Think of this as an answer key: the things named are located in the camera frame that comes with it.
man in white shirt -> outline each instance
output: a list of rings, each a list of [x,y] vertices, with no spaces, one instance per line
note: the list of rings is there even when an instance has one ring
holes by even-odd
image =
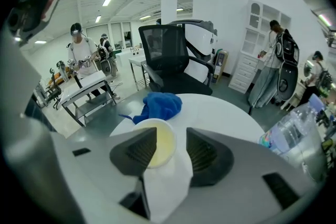
[[[276,20],[272,20],[269,25],[271,31],[265,38],[263,51],[259,54],[261,58],[265,57],[264,68],[248,98],[250,104],[249,114],[253,107],[263,107],[277,91],[281,61],[275,55],[276,38],[284,29]]]
[[[93,60],[96,58],[96,44],[91,38],[82,36],[82,26],[80,23],[75,23],[71,26],[70,33],[72,35],[72,43],[68,47],[68,57],[73,59],[78,65],[79,61],[86,61],[85,65],[78,65],[78,75],[79,79],[85,78],[95,72],[97,69]],[[107,91],[105,86],[101,87],[102,90]],[[98,89],[91,92],[95,97],[100,95]],[[114,99],[120,99],[115,93],[113,93]]]
[[[325,61],[323,61],[322,53],[319,52],[318,50],[315,51],[312,60],[314,61],[314,66],[310,71],[311,77],[305,82],[306,90],[302,96],[299,105],[307,103],[313,93],[316,94],[317,96],[320,95],[320,91],[316,87],[316,81],[320,77],[321,73],[327,69],[327,65]]]

floor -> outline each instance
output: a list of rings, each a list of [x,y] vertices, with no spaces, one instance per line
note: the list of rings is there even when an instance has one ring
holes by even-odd
[[[140,80],[142,78],[141,69],[139,67],[134,67],[134,73],[137,79]],[[67,84],[62,84],[61,88],[67,87],[71,83],[75,82],[70,80]],[[211,84],[211,88],[213,89],[212,96],[230,102],[247,113],[249,109],[249,105],[247,103],[249,93],[242,94],[229,88],[228,84],[228,77],[221,77],[217,84]],[[128,68],[125,70],[121,68],[119,69],[118,76],[112,83],[110,83],[110,87],[121,97],[120,100],[116,100],[118,107],[115,108],[113,104],[107,104],[105,108],[92,111],[89,116],[89,120],[99,117],[100,121],[89,122],[89,124],[82,129],[80,129],[79,124],[77,124],[61,106],[58,110],[55,110],[52,108],[53,106],[51,103],[47,108],[43,108],[43,112],[57,132],[62,134],[65,138],[70,137],[70,140],[81,141],[83,139],[87,139],[87,137],[83,137],[83,134],[85,134],[84,136],[106,137],[110,135],[113,129],[111,130],[111,128],[107,128],[106,130],[102,130],[102,127],[99,126],[99,122],[110,121],[111,126],[114,128],[123,120],[119,114],[130,114],[132,112],[132,108],[134,109],[134,107],[142,106],[141,100],[149,91],[149,87],[144,89],[141,86],[139,86],[140,91],[137,91],[133,75]],[[76,102],[77,105],[84,104],[86,99],[87,97],[83,97],[78,100]],[[116,110],[116,113],[111,114],[111,109]],[[275,106],[271,103],[268,103],[261,109],[253,109],[251,114],[264,131],[270,129],[284,115],[286,115],[286,111],[280,110],[279,106]]]

